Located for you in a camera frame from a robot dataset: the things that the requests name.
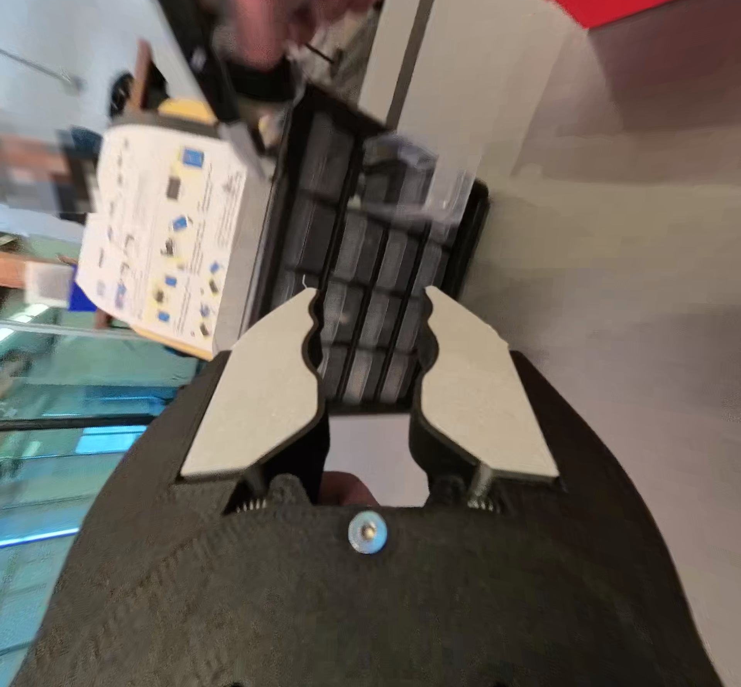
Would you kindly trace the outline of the person's left hand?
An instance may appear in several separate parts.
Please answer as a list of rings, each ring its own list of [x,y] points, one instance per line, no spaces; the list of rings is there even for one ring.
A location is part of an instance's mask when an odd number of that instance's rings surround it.
[[[345,471],[325,471],[322,474],[318,503],[325,506],[378,506],[366,484]]]

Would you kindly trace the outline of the printed instruction sheet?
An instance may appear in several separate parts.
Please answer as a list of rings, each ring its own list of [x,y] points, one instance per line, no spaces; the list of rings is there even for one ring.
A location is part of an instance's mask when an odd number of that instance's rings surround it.
[[[248,172],[220,138],[111,126],[96,170],[102,203],[79,252],[82,292],[138,334],[211,359]]]

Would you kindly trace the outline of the black drawer cabinet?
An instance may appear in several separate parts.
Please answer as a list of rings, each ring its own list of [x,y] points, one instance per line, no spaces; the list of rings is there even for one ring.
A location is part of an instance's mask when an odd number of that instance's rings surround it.
[[[284,132],[240,336],[304,287],[323,294],[320,377],[331,414],[401,414],[420,371],[421,296],[458,299],[490,209],[477,180],[460,224],[396,223],[351,202],[382,127],[309,85]]]

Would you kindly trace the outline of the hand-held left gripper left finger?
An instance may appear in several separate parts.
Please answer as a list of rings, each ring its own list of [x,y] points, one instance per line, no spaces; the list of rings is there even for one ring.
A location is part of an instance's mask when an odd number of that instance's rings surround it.
[[[314,428],[323,412],[310,341],[321,292],[306,287],[236,341],[181,466],[188,482],[240,478],[266,490],[264,464]]]

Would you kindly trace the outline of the set of clear plastic drawers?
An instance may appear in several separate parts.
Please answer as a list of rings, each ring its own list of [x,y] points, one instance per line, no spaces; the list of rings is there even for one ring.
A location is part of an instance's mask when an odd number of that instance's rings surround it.
[[[314,115],[295,174],[271,309],[306,287],[323,298],[330,404],[400,404],[415,370],[421,297],[440,287],[470,179],[397,136],[359,140]]]

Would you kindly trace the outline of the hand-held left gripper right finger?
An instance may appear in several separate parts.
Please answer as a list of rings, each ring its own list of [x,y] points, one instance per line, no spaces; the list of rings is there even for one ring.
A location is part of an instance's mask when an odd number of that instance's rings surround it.
[[[560,470],[498,332],[437,287],[424,291],[420,427],[473,467],[466,505],[493,505],[501,480],[551,485]]]

